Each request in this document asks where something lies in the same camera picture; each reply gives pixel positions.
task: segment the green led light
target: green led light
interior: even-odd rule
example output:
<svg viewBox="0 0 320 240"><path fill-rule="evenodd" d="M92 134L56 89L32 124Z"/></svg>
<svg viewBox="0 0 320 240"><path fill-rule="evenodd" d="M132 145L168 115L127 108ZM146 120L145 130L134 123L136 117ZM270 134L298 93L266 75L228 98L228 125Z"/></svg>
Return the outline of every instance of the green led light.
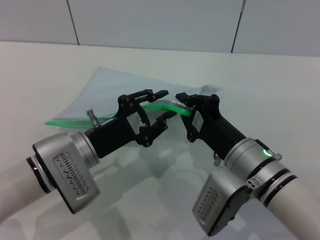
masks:
<svg viewBox="0 0 320 240"><path fill-rule="evenodd" d="M272 154L269 153L267 150L264 149L263 152L264 152L265 155L267 155L267 156L269 156L269 157L272 157Z"/></svg>

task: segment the silver cylinder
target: silver cylinder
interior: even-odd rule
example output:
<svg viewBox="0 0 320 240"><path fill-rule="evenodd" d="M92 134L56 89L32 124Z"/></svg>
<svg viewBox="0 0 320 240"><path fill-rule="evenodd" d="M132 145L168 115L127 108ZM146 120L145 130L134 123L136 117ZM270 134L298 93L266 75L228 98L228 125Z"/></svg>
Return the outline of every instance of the silver cylinder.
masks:
<svg viewBox="0 0 320 240"><path fill-rule="evenodd" d="M77 132L70 137L88 169L100 163L94 147L83 132Z"/></svg>
<svg viewBox="0 0 320 240"><path fill-rule="evenodd" d="M255 140L249 137L245 138L229 151L224 159L224 165L245 181L253 170L270 158L264 150Z"/></svg>

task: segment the metal pin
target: metal pin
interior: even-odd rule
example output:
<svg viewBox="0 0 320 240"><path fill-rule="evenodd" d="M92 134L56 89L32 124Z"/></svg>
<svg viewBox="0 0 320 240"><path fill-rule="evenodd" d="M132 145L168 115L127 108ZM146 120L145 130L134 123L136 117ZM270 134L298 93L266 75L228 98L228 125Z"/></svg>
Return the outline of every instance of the metal pin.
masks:
<svg viewBox="0 0 320 240"><path fill-rule="evenodd" d="M213 154L213 159L214 159L214 165L218 167L222 161L222 158L218 156L218 154L214 153Z"/></svg>
<svg viewBox="0 0 320 240"><path fill-rule="evenodd" d="M95 116L94 111L92 109L86 111L86 115L89 117L91 124L94 128L99 127L100 123L98 118Z"/></svg>

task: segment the ventilation grille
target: ventilation grille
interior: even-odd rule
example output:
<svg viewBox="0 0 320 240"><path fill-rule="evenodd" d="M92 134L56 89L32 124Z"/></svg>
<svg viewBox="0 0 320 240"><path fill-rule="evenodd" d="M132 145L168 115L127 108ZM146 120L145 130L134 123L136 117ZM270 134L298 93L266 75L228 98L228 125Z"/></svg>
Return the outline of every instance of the ventilation grille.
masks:
<svg viewBox="0 0 320 240"><path fill-rule="evenodd" d="M217 191L212 187L209 187L206 192L203 193L204 198L198 209L199 218L205 223L210 211L214 208L216 201L218 200Z"/></svg>
<svg viewBox="0 0 320 240"><path fill-rule="evenodd" d="M77 163L71 157L70 152L66 151L61 153L53 161L58 166L58 169L66 180L71 191L73 191L77 196L87 194L89 186L86 184L84 176L77 168Z"/></svg>

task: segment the white wall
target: white wall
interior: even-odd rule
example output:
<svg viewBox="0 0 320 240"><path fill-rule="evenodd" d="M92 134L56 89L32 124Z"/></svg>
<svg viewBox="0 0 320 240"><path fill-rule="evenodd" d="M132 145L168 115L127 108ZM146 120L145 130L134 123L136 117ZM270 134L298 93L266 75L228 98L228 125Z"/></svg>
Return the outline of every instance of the white wall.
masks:
<svg viewBox="0 0 320 240"><path fill-rule="evenodd" d="M70 0L80 45L229 53L243 0Z"/></svg>
<svg viewBox="0 0 320 240"><path fill-rule="evenodd" d="M233 52L320 57L320 0L246 0Z"/></svg>
<svg viewBox="0 0 320 240"><path fill-rule="evenodd" d="M0 41L77 44L67 0L0 0Z"/></svg>

